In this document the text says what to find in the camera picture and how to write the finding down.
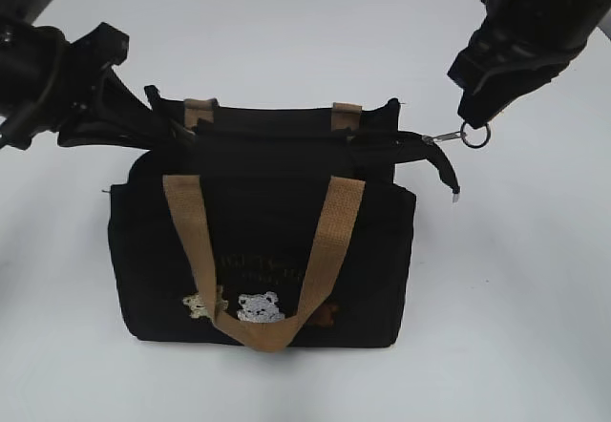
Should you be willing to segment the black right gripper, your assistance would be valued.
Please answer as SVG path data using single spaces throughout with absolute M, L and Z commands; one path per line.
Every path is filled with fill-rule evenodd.
M 459 116 L 483 127 L 514 102 L 551 82 L 583 51 L 582 10 L 487 15 L 448 70 L 462 89 Z

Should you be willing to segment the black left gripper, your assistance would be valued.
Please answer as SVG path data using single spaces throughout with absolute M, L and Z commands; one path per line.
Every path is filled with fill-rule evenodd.
M 41 132 L 60 147 L 109 145 L 155 149 L 190 140 L 168 113 L 142 103 L 114 65 L 125 61 L 130 37 L 103 22 L 70 42 L 55 27 L 1 24 L 1 146 L 27 149 Z M 87 93 L 103 79 L 102 102 Z

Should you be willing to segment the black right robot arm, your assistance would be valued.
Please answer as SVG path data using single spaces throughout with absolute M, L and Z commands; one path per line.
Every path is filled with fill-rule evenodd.
M 551 83 L 587 45 L 610 0 L 481 0 L 486 15 L 448 70 L 472 128 Z

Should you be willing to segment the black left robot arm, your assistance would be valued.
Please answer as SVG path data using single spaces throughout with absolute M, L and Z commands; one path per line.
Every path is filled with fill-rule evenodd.
M 33 23 L 52 0 L 1 0 L 1 144 L 28 149 L 39 134 L 61 147 L 114 145 L 154 149 L 194 135 L 159 108 L 158 91 L 143 104 L 114 68 L 128 55 L 126 33 L 102 22 L 70 42 Z

